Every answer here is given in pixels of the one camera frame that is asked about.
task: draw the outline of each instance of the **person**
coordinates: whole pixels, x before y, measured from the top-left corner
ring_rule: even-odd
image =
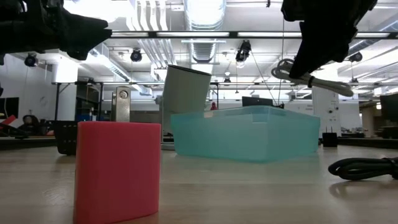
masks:
[[[25,115],[23,117],[24,124],[19,127],[20,130],[25,131],[30,136],[40,134],[40,123],[34,115]]]
[[[210,108],[210,110],[218,110],[218,108],[217,108],[215,102],[212,102],[212,103],[211,103],[211,108]]]

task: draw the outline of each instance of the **ceiling duct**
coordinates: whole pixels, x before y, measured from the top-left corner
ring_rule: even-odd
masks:
[[[188,30],[221,30],[226,0],[184,0],[185,23]],[[217,44],[191,43],[190,51],[198,63],[208,63],[215,56]]]
[[[392,17],[388,18],[386,21],[380,23],[372,30],[378,30],[379,32],[397,32],[398,31],[398,14],[393,15]],[[355,42],[351,44],[348,56],[359,52],[360,50],[373,45],[380,40],[361,40],[359,42]]]

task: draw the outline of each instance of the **ceiling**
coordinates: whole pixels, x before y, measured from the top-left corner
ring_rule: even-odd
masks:
[[[282,1],[272,0],[271,2],[271,7],[266,8],[264,4],[265,1],[227,0],[223,30],[299,31],[298,22],[284,22],[282,13],[280,12],[280,3]],[[166,21],[169,30],[186,30],[184,11],[181,10],[183,9],[183,1],[168,0],[166,1],[166,5]],[[395,17],[398,20],[397,9],[398,0],[379,0],[376,8],[368,12],[361,20],[358,29],[360,31],[379,31],[378,26],[384,21]],[[112,11],[109,13],[117,15],[118,10],[117,7],[112,7]],[[149,6],[147,10],[147,21],[149,22]],[[109,23],[109,28],[112,30],[129,30],[126,25],[125,17],[118,17],[114,22]],[[191,67],[192,64],[190,63],[188,44],[181,43],[181,39],[172,39],[171,41],[177,64],[184,67]],[[235,77],[238,76],[239,82],[260,82],[262,81],[262,75],[268,82],[278,82],[278,79],[271,77],[271,68],[282,58],[293,58],[301,43],[300,40],[292,39],[252,39],[250,40],[252,55],[246,60],[246,65],[243,68],[236,68],[233,59],[236,49],[240,46],[241,42],[242,40],[239,39],[227,39],[225,43],[218,44],[215,61],[212,63],[214,80],[222,82],[226,76],[225,72],[230,72],[230,76],[234,77],[231,81],[235,81]],[[152,63],[143,51],[143,59],[141,62],[132,62],[130,60],[132,49],[140,47],[137,39],[108,39],[105,41],[105,44],[109,47],[109,57],[123,69],[131,72],[131,75],[134,76],[136,80],[139,78],[137,81],[154,81],[150,76]],[[363,49],[361,51],[364,57],[363,60],[359,63],[354,63],[352,69],[349,62],[333,63],[327,65],[326,68],[338,69],[339,79],[348,82],[351,77],[370,71],[377,71],[383,66],[398,62],[398,50],[394,50],[394,47],[397,46],[397,40],[381,40]],[[378,56],[388,50],[391,52]],[[111,82],[116,80],[113,74],[100,64],[82,62],[80,65],[81,69],[79,69],[79,75],[91,76],[101,81]],[[393,79],[395,76],[398,78],[398,63],[397,66],[392,66],[388,71],[370,76],[361,80],[361,82],[374,83],[380,80],[387,80],[387,78],[392,78],[388,81],[394,82],[398,80]]]

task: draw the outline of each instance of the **metal pole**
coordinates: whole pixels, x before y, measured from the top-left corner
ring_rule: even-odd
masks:
[[[218,106],[218,83],[216,84],[216,86],[217,86],[217,108],[219,109],[220,108],[220,106]]]
[[[98,102],[98,119],[97,121],[101,120],[102,115],[102,100],[103,100],[103,93],[104,93],[104,83],[101,83],[101,89],[99,91],[99,102]]]
[[[57,84],[57,97],[55,99],[55,116],[54,116],[54,120],[58,120],[58,101],[60,99],[60,86],[61,83]]]

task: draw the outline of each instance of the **fluorescent light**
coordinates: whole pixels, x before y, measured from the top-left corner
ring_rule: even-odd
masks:
[[[148,37],[147,32],[113,31],[112,37]]]
[[[238,37],[301,37],[300,32],[238,32]]]
[[[228,37],[229,32],[209,32],[209,31],[191,31],[191,32],[158,32],[158,37]]]
[[[183,44],[225,44],[225,40],[181,40]]]
[[[356,38],[383,38],[389,35],[387,32],[360,32],[356,34]]]

